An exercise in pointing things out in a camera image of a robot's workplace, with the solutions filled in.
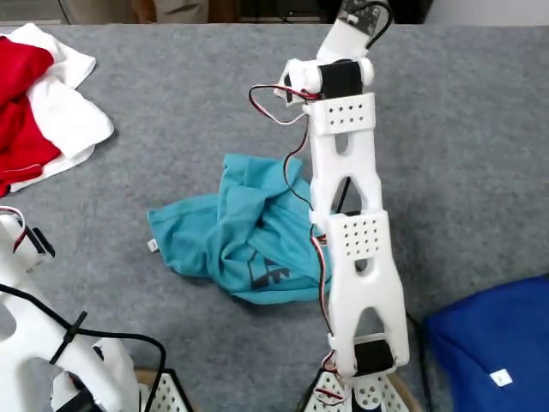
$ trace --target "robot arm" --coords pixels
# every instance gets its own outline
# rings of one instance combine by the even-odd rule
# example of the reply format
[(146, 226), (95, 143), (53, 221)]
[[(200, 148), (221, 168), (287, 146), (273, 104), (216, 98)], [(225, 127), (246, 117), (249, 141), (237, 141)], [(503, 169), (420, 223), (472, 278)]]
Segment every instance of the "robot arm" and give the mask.
[[(3, 208), (6, 210), (20, 215), (16, 209)], [(12, 215), (0, 215), (0, 284), (46, 303), (32, 280), (31, 272), (53, 254), (39, 230), (30, 230), (24, 221), (18, 221)], [(27, 300), (0, 293), (0, 303), (7, 307), (17, 325), (13, 335), (0, 336), (0, 405), (10, 412), (40, 410), (26, 363), (37, 357), (52, 360), (63, 345), (67, 330)], [(61, 354), (57, 354), (55, 364), (71, 373), (73, 378), (77, 377), (87, 388), (87, 393), (93, 394), (96, 409), (92, 410), (138, 411), (138, 385), (130, 357), (119, 342), (104, 340), (98, 345), (103, 347), (105, 359), (101, 359), (82, 336), (76, 336)], [(113, 373), (107, 361), (117, 363), (117, 373)], [(67, 373), (60, 376), (69, 377)], [(88, 410), (68, 409), (71, 403), (79, 402), (83, 392), (75, 389), (74, 381), (65, 382), (65, 388), (65, 391), (57, 391), (53, 399), (54, 410)]]
[[(404, 296), (376, 171), (375, 97), (364, 93), (374, 77), (366, 54), (392, 19), (389, 13), (388, 24), (374, 35), (381, 19), (380, 8), (374, 6), (390, 11), (382, 2), (346, 0), (317, 58), (290, 60), (279, 81), (287, 88), (322, 96), (303, 106), (309, 115), (313, 166), (311, 222), (328, 240), (329, 345), (335, 370), (348, 384), (353, 377), (392, 372), (409, 360)], [(295, 94), (279, 90), (275, 94), (287, 106), (304, 102)], [(342, 135), (348, 137), (347, 151), (338, 154), (335, 139)], [(334, 215), (331, 206), (337, 187), (348, 178), (358, 189), (361, 209), (353, 215)], [(367, 308), (375, 309), (384, 333), (355, 338), (360, 315)]]

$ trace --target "red cloth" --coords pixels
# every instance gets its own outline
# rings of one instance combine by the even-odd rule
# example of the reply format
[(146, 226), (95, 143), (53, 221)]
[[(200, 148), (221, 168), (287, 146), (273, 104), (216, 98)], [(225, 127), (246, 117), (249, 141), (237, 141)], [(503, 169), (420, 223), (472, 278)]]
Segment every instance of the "red cloth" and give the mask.
[(37, 178), (61, 152), (34, 121), (27, 91), (53, 64), (44, 49), (0, 38), (0, 197), (15, 182)]

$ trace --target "white cloth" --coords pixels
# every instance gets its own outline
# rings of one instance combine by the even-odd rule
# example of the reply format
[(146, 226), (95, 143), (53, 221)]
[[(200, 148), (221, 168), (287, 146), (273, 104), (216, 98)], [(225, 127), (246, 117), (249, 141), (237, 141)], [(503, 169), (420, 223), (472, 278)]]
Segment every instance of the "white cloth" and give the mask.
[(42, 135), (62, 153), (44, 166), (38, 178), (11, 185), (10, 191), (18, 191), (89, 159), (95, 145), (112, 135), (114, 126), (94, 103), (75, 91), (94, 69), (95, 58), (71, 49), (32, 23), (6, 37), (46, 49), (53, 56), (53, 65), (27, 96)]

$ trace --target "black cable tie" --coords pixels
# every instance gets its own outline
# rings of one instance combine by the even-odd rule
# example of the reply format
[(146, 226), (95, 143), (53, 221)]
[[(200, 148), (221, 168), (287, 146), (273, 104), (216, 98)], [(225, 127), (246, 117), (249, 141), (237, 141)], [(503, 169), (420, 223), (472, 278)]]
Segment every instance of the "black cable tie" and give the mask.
[(63, 336), (63, 343), (61, 343), (61, 345), (57, 349), (57, 352), (50, 359), (50, 365), (55, 365), (57, 361), (59, 361), (59, 358), (63, 354), (64, 350), (69, 346), (69, 343), (74, 341), (75, 336), (78, 335), (80, 325), (82, 324), (82, 322), (84, 322), (86, 316), (87, 312), (82, 312), (76, 322), (67, 329), (65, 336)]

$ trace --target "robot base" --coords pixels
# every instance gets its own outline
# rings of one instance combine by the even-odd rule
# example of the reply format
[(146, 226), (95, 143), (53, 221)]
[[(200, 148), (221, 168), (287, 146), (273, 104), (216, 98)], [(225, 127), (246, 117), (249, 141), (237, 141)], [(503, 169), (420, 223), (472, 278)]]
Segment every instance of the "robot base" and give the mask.
[(380, 373), (355, 377), (353, 393), (348, 399), (337, 402), (317, 392), (328, 390), (344, 396), (337, 377), (321, 369), (298, 406), (297, 412), (421, 412), (404, 382), (395, 373)]
[[(142, 398), (146, 399), (148, 396), (148, 388), (152, 386), (155, 376), (156, 371), (136, 369), (137, 381), (142, 385)], [(185, 395), (178, 376), (172, 369), (166, 369), (162, 373), (151, 410), (154, 412), (196, 412)]]

